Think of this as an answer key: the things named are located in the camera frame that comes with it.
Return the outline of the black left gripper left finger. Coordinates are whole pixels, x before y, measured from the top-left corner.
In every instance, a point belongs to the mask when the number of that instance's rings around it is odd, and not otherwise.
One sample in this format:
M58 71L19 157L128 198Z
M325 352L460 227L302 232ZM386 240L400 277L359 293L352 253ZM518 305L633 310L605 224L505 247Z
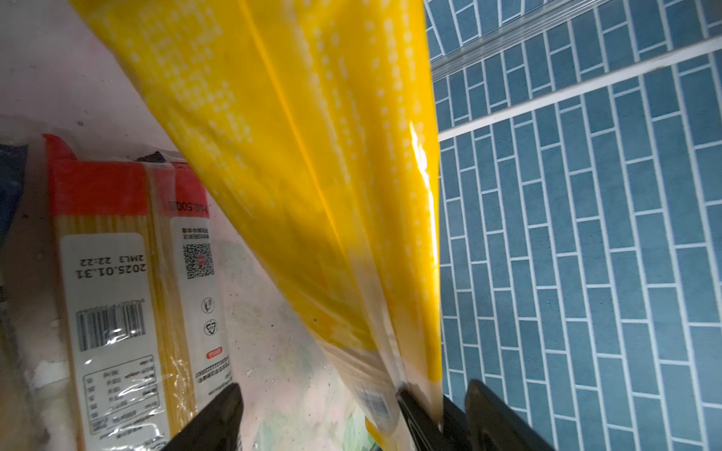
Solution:
M244 400L240 385L226 386L163 451L236 451L241 449Z

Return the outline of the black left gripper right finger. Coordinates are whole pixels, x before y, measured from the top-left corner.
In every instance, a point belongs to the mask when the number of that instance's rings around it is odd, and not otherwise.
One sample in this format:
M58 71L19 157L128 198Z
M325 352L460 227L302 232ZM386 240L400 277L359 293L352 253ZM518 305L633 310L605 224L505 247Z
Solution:
M406 389L397 393L415 447L426 451L551 450L553 447L489 387L473 380L460 409L443 397L438 426Z

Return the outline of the plain yellow pasta package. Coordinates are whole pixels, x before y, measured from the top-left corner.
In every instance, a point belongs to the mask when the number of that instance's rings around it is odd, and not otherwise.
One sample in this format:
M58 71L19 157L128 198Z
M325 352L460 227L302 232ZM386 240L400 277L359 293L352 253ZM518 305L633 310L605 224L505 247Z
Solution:
M76 1L385 450L443 422L439 139L419 1Z

